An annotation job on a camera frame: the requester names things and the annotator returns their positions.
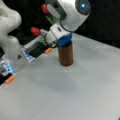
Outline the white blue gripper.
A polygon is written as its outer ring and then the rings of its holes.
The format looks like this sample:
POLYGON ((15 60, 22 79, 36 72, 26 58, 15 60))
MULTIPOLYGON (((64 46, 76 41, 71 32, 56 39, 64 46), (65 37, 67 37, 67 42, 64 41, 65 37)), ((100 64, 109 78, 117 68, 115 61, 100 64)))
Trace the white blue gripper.
POLYGON ((53 24, 48 31, 42 29, 42 35, 47 45, 64 46, 72 38, 72 33, 66 31, 59 23, 53 24))

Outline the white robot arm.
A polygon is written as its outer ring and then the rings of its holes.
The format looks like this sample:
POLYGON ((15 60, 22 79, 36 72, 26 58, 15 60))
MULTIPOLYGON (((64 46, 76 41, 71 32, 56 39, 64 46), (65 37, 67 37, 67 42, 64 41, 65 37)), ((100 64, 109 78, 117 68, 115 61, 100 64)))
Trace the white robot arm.
POLYGON ((49 46, 76 31, 91 11, 88 0, 45 0, 45 3, 49 13, 57 19, 45 34, 49 46))

